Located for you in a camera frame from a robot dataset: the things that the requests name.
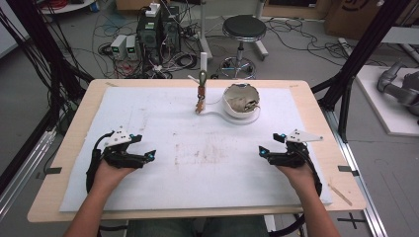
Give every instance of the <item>floor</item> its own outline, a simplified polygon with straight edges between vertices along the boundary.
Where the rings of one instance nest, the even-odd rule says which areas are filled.
[[[209,47],[213,54],[213,61],[209,63],[209,74],[216,74],[222,60],[234,55],[238,47],[236,41],[222,36],[222,20],[222,17],[207,20],[207,28],[210,30]],[[59,15],[59,22],[74,48],[77,60],[95,78],[116,76],[112,73],[112,62],[108,58],[94,56],[91,51],[97,52],[100,44],[111,42],[116,29],[120,34],[134,31],[135,21],[135,14],[118,13],[112,2],[105,4],[99,13],[84,9]],[[262,42],[270,53],[264,61],[253,45],[245,44],[244,56],[256,63],[258,79],[304,80],[314,86],[334,76],[345,62],[345,58],[337,58],[336,53],[332,55],[325,49],[306,50],[312,40],[315,40],[314,45],[317,47],[337,42],[337,38],[324,33],[322,22],[278,20],[271,26],[275,26],[280,32],[275,34],[268,31],[263,38]],[[349,40],[352,46],[356,43]],[[191,45],[198,50],[195,42],[191,42]],[[376,49],[368,64],[391,65],[398,59],[402,59],[411,68],[418,67],[418,63],[397,45],[386,43]],[[181,70],[174,72],[173,78],[187,78],[188,75],[197,74],[196,70]],[[0,100],[3,105],[0,107],[0,129],[4,134],[0,142],[0,172],[3,172],[47,111],[47,95],[46,88],[32,65],[18,49],[0,59],[0,78]],[[315,96],[321,98],[323,94],[324,92],[320,92]],[[339,115],[339,104],[336,111]],[[419,138],[387,135],[357,83],[353,85],[347,128],[349,144],[387,236],[419,236],[419,202],[416,201],[419,198],[419,188],[416,185]],[[37,236],[59,236],[68,226],[66,222],[30,223],[26,218],[42,184],[42,179],[37,178],[37,175],[42,172],[47,158],[53,155],[61,139],[62,135],[58,135],[7,214],[0,219],[1,236],[33,236],[34,233]],[[342,236],[372,236],[361,212],[333,212],[331,216]],[[293,217],[276,215],[275,221],[280,229],[290,224]],[[123,233],[106,233],[105,236],[123,236]]]

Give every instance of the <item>stool base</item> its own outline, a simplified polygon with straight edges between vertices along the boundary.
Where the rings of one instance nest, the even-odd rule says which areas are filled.
[[[256,65],[243,57],[237,65],[237,57],[227,57],[219,64],[219,71],[233,79],[256,79]]]

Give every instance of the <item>person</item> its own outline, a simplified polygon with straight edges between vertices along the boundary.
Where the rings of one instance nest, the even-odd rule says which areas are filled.
[[[278,167],[278,169],[288,177],[301,201],[308,236],[340,236],[317,195],[310,168],[305,164],[299,168]],[[134,169],[132,168],[117,169],[103,160],[96,173],[95,182],[90,193],[86,196],[64,236],[97,236],[103,208],[108,197],[120,181],[133,171]],[[195,236],[195,232],[191,227],[193,226],[191,224],[192,221],[193,219],[189,218],[137,221],[140,224],[138,236],[151,236],[150,233],[155,231],[160,232],[160,235],[154,236],[185,236],[175,233],[179,228],[183,228],[179,230],[180,232],[184,233],[186,228],[186,231],[190,231],[191,236]],[[234,231],[237,230],[240,230],[241,233],[246,233],[239,236],[268,236],[263,216],[208,218],[203,236],[237,236],[237,234],[234,234]]]

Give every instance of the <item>white bowl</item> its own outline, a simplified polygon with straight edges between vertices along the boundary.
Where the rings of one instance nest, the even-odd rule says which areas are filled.
[[[259,108],[259,93],[250,84],[232,84],[222,95],[222,106],[231,116],[238,119],[250,118]]]

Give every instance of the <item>stool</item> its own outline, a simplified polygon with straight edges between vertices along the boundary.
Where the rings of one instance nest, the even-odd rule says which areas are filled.
[[[266,32],[265,24],[250,15],[240,15],[228,18],[222,25],[224,34],[234,40],[239,40],[235,57],[225,58],[219,65],[219,70],[226,77],[249,79],[255,78],[255,64],[243,57],[243,43],[260,40]]]

